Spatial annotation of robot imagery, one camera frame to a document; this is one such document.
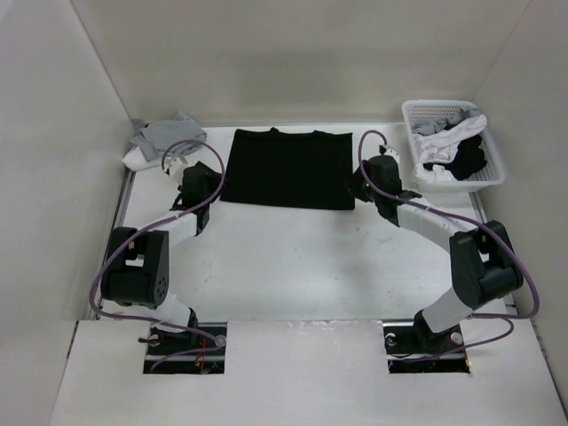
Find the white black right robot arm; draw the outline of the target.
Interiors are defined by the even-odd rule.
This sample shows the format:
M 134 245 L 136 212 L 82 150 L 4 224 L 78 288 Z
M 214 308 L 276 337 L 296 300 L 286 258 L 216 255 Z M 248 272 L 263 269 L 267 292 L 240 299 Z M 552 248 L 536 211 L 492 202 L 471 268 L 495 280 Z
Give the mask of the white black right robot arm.
M 377 155 L 362 161 L 349 189 L 354 198 L 373 203 L 383 219 L 421 235 L 449 255 L 451 287 L 414 315 L 411 337 L 418 349 L 434 350 L 462 320 L 524 284 L 503 224 L 481 224 L 451 214 L 405 190 L 394 158 Z

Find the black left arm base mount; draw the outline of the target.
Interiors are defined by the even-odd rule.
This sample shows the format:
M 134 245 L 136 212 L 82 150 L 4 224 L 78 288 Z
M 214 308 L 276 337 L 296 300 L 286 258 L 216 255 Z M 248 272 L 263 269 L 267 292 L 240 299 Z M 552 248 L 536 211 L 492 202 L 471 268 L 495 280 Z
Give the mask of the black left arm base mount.
M 151 326 L 148 337 L 139 338 L 145 345 L 145 375 L 222 375 L 225 372 L 223 346 L 202 335 L 174 333 Z

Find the black tank top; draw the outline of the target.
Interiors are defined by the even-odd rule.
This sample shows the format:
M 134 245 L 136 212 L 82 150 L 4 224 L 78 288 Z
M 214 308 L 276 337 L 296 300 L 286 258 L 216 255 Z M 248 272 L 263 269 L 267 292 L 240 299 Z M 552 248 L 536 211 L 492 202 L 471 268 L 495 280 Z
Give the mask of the black tank top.
M 348 211 L 352 135 L 237 129 L 221 200 L 260 206 Z

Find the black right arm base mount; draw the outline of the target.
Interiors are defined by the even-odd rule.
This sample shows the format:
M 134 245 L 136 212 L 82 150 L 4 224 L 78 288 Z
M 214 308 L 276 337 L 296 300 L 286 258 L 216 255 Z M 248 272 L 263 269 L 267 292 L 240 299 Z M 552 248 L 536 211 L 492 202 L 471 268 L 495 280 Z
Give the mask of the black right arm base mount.
M 411 321 L 383 322 L 387 367 L 391 374 L 469 373 L 464 339 L 459 325 L 421 341 Z

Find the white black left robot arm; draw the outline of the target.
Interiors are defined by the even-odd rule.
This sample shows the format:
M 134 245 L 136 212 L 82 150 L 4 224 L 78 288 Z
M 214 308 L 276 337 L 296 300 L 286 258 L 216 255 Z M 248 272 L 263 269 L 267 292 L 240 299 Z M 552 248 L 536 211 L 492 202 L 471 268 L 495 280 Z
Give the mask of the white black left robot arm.
M 111 232 L 99 293 L 103 301 L 123 308 L 106 313 L 107 318 L 151 324 L 169 336 L 177 352 L 187 354 L 196 349 L 199 338 L 214 337 L 199 329 L 194 310 L 171 292 L 170 254 L 205 231 L 225 173 L 197 162 L 179 170 L 177 180 L 177 198 L 155 223 L 119 226 Z

